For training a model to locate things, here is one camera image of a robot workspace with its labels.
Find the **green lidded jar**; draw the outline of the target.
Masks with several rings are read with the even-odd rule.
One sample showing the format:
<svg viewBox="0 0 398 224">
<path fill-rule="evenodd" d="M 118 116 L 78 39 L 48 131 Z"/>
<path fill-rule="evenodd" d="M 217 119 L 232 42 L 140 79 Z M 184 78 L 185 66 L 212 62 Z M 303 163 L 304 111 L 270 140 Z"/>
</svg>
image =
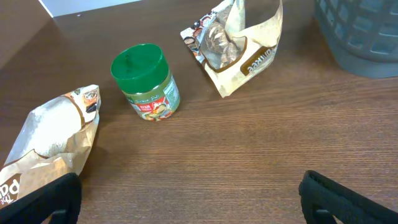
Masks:
<svg viewBox="0 0 398 224">
<path fill-rule="evenodd" d="M 180 104 L 177 84 L 158 45 L 139 44 L 124 50 L 113 60 L 111 74 L 146 121 L 167 119 Z"/>
</svg>

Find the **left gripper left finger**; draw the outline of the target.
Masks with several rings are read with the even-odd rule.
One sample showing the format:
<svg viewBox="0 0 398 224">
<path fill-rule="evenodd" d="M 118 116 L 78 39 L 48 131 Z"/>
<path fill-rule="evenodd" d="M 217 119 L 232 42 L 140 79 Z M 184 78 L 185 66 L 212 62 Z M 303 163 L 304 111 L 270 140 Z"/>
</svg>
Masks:
<svg viewBox="0 0 398 224">
<path fill-rule="evenodd" d="M 76 224 L 81 199 L 80 179 L 70 172 L 1 209 L 1 223 Z"/>
</svg>

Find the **beige mushroom snack pouch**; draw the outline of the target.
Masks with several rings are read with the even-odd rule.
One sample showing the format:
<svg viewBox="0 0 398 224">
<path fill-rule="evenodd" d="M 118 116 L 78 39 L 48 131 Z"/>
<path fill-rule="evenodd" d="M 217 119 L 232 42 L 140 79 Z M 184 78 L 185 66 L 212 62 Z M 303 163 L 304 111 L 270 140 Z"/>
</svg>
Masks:
<svg viewBox="0 0 398 224">
<path fill-rule="evenodd" d="M 180 33 L 223 98 L 273 62 L 282 32 L 282 1 L 270 19 L 251 27 L 245 22 L 245 2 L 224 0 Z"/>
</svg>

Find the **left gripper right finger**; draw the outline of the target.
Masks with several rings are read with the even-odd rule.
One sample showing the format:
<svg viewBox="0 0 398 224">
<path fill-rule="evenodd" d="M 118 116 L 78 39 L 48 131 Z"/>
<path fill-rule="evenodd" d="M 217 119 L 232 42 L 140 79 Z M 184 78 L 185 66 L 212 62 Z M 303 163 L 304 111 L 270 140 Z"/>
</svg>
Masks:
<svg viewBox="0 0 398 224">
<path fill-rule="evenodd" d="M 302 213 L 309 224 L 397 223 L 397 212 L 308 170 L 298 188 Z"/>
</svg>

